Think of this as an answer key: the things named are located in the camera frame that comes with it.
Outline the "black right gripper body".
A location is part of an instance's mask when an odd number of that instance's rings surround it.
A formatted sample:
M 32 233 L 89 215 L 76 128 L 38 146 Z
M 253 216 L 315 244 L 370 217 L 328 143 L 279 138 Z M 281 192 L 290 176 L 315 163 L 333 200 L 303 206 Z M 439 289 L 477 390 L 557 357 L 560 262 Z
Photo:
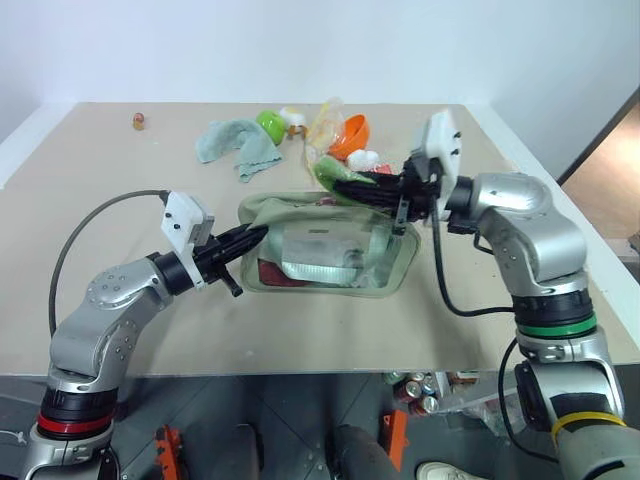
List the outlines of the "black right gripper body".
M 428 220 L 442 190 L 444 169 L 437 158 L 410 157 L 400 174 L 399 202 L 392 232 L 403 236 L 409 223 Z

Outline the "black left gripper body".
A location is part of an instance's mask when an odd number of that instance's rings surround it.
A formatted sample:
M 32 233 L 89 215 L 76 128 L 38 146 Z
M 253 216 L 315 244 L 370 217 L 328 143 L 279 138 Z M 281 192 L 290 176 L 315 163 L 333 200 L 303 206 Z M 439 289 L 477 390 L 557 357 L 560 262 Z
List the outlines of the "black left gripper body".
M 233 297 L 243 293 L 242 287 L 228 271 L 227 264 L 238 258 L 241 253 L 240 237 L 234 234 L 210 235 L 207 242 L 194 250 L 194 262 L 207 284 L 221 281 Z

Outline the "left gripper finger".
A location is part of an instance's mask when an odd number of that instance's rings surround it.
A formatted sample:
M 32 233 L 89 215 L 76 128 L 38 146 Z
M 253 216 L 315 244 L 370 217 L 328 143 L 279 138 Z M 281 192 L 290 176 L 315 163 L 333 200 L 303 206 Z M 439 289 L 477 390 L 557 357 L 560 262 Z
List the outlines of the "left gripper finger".
M 255 246 L 261 242 L 261 228 L 243 224 L 216 236 L 222 246 Z
M 261 229 L 261 241 L 263 240 L 263 238 L 266 236 L 267 233 L 268 233 L 267 229 Z M 223 264 L 230 263 L 230 262 L 232 262 L 232 261 L 244 256 L 246 253 L 251 251 L 257 245 L 255 245 L 255 246 L 249 246 L 249 245 L 247 245 L 247 246 L 244 246 L 244 245 L 242 245 L 242 246 L 222 246 L 221 245 L 220 261 Z

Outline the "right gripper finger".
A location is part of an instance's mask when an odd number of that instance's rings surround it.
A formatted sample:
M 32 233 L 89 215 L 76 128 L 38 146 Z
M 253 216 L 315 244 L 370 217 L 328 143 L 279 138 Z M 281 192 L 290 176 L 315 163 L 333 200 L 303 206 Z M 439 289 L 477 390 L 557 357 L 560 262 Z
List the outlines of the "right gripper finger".
M 387 214 L 397 212 L 401 193 L 401 181 L 397 178 L 378 179 L 373 183 L 364 181 L 336 180 L 333 192 L 351 203 L 364 205 Z
M 353 183 L 361 188 L 401 189 L 403 176 L 375 171 L 357 172 Z

